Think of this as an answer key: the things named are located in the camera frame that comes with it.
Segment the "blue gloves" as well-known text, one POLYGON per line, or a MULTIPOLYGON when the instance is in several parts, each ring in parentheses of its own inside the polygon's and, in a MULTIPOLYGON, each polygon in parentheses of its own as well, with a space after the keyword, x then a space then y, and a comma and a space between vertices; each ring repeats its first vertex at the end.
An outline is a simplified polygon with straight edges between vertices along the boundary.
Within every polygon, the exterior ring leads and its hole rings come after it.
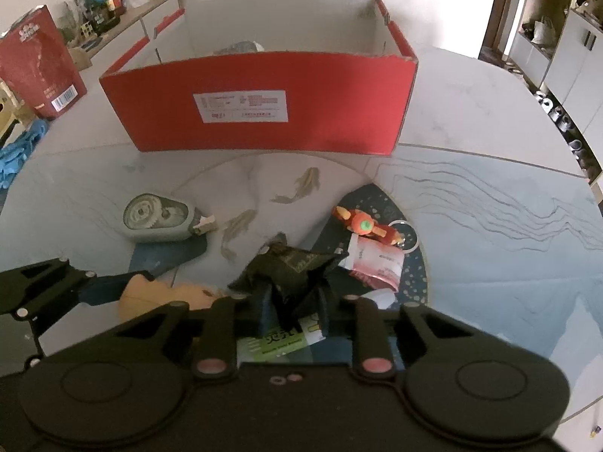
POLYGON ((32 156, 36 146, 46 135, 48 128, 48 122, 38 118, 13 143, 1 149, 0 187, 2 190, 10 187, 24 163, 32 156))

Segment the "red cardboard box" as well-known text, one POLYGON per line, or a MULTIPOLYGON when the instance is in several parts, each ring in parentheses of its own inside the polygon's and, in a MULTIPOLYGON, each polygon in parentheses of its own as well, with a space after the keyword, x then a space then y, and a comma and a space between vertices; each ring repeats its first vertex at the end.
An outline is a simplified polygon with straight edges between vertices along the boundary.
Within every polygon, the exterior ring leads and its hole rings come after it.
POLYGON ((417 56, 382 0, 210 0, 162 23, 101 77, 141 151, 265 149, 387 155, 401 135, 417 56), (239 41, 264 52, 215 56, 239 41))

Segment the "black foil packet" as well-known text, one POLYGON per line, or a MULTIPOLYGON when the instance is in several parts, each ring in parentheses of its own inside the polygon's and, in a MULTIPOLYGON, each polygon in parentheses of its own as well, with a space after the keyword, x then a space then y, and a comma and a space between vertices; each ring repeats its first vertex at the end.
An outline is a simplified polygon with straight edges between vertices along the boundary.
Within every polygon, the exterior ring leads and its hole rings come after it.
POLYGON ((329 276, 343 259, 341 253, 324 253, 291 247, 282 236, 264 244, 238 277, 229 284, 244 294, 234 309, 234 335, 261 338, 269 331, 298 330, 311 315, 325 336, 346 328, 349 304, 336 294, 329 276))

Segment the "red snack bag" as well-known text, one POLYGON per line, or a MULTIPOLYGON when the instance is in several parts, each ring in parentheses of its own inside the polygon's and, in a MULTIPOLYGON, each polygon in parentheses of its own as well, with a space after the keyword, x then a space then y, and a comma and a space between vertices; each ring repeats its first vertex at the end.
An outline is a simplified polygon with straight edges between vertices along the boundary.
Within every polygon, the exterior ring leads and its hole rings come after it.
POLYGON ((40 118, 53 121, 87 93, 47 6, 39 5, 1 34, 1 79, 40 118))

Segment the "white wall cabinet unit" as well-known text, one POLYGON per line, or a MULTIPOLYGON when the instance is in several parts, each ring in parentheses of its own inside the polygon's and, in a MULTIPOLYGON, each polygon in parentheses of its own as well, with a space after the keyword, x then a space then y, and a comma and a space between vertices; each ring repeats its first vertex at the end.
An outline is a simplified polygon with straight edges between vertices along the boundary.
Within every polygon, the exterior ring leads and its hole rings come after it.
POLYGON ((602 177, 602 0, 519 0, 506 56, 593 183, 602 177))

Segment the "white green tube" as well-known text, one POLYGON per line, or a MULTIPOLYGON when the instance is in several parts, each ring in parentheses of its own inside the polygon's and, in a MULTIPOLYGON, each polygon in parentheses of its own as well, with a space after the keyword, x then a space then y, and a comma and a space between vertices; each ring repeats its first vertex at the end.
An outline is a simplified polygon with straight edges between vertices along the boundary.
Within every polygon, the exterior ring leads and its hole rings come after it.
POLYGON ((243 338, 237 341, 239 362, 267 362, 290 353, 307 349, 325 340, 317 314, 303 317, 298 328, 284 331, 273 328, 261 338, 243 338))

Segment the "orange plush pouch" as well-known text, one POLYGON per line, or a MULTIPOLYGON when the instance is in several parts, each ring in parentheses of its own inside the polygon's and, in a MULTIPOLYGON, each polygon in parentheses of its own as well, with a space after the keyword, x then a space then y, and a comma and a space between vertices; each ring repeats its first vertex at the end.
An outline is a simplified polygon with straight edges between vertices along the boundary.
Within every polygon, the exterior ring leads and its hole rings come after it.
POLYGON ((226 296, 225 291, 214 287, 197 284, 170 287, 166 282, 157 279, 150 281, 144 275, 134 275, 119 297, 119 321, 131 321, 172 302, 185 302, 191 310, 208 309, 216 300, 226 296))

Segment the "red dragon keychain toy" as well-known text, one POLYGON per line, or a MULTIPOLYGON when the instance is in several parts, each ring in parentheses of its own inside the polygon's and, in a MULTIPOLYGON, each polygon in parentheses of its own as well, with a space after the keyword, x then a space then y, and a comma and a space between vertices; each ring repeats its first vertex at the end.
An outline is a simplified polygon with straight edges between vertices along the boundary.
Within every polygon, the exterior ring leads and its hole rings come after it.
POLYGON ((378 223, 374 217, 360 209, 347 209, 335 206, 332 216, 338 219, 344 227, 360 237, 370 238, 386 246, 398 246, 405 237, 393 226, 378 223))

